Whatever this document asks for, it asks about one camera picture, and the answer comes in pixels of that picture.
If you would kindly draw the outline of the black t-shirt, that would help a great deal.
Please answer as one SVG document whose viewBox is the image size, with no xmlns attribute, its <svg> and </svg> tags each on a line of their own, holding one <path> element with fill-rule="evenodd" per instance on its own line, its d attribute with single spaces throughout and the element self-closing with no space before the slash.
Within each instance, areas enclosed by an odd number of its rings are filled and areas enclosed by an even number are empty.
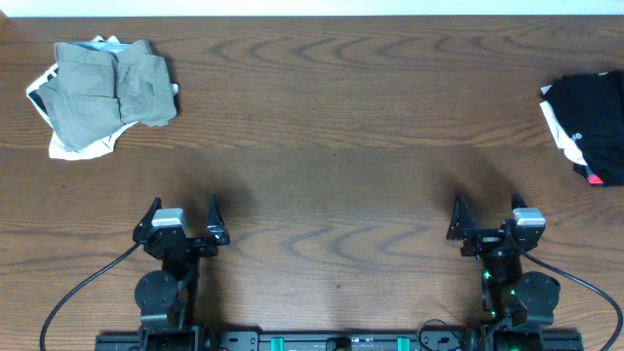
<svg viewBox="0 0 624 351">
<path fill-rule="evenodd" d="M 564 76 L 556 83 L 570 92 L 582 106 L 573 132 L 588 167 L 604 181 L 604 186 L 623 184 L 623 72 Z"/>
</svg>

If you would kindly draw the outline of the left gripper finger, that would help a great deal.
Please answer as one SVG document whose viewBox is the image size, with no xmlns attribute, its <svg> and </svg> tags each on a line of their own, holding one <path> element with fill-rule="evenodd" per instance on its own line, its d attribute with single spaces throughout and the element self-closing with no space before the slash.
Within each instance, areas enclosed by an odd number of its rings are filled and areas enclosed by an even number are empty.
<svg viewBox="0 0 624 351">
<path fill-rule="evenodd" d="M 146 214 L 142 217 L 139 223 L 135 227 L 135 234 L 142 235 L 145 231 L 148 231 L 152 227 L 152 219 L 158 210 L 162 209 L 162 201 L 159 197 L 156 197 Z"/>
<path fill-rule="evenodd" d="M 207 230 L 216 246 L 227 246 L 230 244 L 228 229 L 219 213 L 215 194 L 210 196 Z"/>
</svg>

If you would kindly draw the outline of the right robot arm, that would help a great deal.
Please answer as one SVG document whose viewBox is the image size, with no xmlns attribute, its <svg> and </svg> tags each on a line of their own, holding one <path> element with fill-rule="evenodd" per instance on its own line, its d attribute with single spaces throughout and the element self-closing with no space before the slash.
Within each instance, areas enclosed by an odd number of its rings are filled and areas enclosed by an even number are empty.
<svg viewBox="0 0 624 351">
<path fill-rule="evenodd" d="M 499 227 L 478 226 L 464 196 L 455 197 L 447 239 L 460 241 L 460 253 L 482 263 L 482 305 L 490 319 L 479 327 L 478 350 L 543 350 L 543 330 L 554 323 L 561 284 L 553 277 L 525 272 L 521 257 L 537 247 L 546 227 L 541 211 L 512 196 L 512 216 Z"/>
</svg>

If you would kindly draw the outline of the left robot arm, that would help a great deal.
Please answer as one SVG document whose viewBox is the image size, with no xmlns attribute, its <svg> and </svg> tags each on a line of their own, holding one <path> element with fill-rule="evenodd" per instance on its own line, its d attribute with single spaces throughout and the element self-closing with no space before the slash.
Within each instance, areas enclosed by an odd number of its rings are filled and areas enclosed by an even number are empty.
<svg viewBox="0 0 624 351">
<path fill-rule="evenodd" d="M 210 196 L 206 233 L 189 237 L 184 210 L 165 209 L 155 198 L 133 231 L 133 241 L 162 263 L 136 284 L 140 350 L 216 350 L 218 337 L 194 321 L 200 260 L 230 244 L 226 225 Z"/>
</svg>

